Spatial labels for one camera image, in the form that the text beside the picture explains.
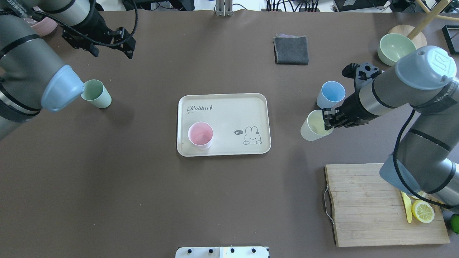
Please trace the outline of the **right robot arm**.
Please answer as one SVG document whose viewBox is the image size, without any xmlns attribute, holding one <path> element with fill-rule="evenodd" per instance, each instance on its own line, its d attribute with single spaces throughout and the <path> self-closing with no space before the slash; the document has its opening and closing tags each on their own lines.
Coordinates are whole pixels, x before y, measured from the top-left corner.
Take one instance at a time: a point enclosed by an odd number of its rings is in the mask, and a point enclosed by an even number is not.
<svg viewBox="0 0 459 258">
<path fill-rule="evenodd" d="M 459 140 L 456 73 L 454 59 L 437 46 L 416 49 L 385 71 L 351 63 L 342 75 L 354 80 L 355 91 L 340 107 L 322 109 L 324 127 L 368 124 L 409 104 L 412 113 L 380 176 L 406 194 L 423 191 L 458 214 L 458 164 L 448 159 Z"/>
</svg>

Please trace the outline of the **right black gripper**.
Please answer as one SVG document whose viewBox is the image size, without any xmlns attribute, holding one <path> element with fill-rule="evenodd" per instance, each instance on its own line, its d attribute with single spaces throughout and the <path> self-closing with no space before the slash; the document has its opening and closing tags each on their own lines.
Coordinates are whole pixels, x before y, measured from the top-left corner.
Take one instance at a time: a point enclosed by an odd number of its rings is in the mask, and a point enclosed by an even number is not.
<svg viewBox="0 0 459 258">
<path fill-rule="evenodd" d="M 340 107 L 323 109 L 323 120 L 326 131 L 339 127 L 355 127 L 369 123 L 369 112 L 364 109 L 358 93 L 355 92 Z"/>
</svg>

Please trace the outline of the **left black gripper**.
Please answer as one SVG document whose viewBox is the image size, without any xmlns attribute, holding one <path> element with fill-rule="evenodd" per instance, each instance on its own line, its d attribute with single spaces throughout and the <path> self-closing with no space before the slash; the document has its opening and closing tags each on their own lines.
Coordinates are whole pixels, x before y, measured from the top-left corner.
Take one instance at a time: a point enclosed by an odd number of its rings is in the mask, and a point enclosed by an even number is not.
<svg viewBox="0 0 459 258">
<path fill-rule="evenodd" d="M 83 49 L 98 57 L 96 46 L 107 46 L 122 51 L 128 59 L 133 58 L 136 40 L 124 27 L 111 30 L 95 7 L 90 7 L 89 14 L 81 23 L 64 27 L 62 38 L 74 49 Z"/>
</svg>

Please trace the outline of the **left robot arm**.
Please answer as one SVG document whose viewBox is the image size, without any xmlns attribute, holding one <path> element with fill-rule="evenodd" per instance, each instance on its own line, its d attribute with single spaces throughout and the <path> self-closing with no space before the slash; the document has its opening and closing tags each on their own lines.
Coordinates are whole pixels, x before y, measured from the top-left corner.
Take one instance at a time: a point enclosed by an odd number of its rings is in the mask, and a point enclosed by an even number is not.
<svg viewBox="0 0 459 258">
<path fill-rule="evenodd" d="M 63 28 L 62 36 L 75 49 L 94 57 L 97 46 L 122 51 L 129 59 L 136 46 L 134 33 L 111 30 L 95 0 L 1 1 L 1 138 L 36 117 L 42 109 L 64 109 L 85 85 L 25 18 L 48 17 Z"/>
</svg>

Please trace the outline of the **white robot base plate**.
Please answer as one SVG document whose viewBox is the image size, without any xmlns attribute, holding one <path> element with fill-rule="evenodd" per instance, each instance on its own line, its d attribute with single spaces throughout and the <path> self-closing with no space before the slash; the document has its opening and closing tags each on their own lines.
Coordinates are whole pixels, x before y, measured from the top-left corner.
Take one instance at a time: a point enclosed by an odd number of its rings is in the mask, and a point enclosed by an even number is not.
<svg viewBox="0 0 459 258">
<path fill-rule="evenodd" d="M 269 247 L 227 246 L 227 247 L 182 247 L 176 258 L 269 258 Z"/>
</svg>

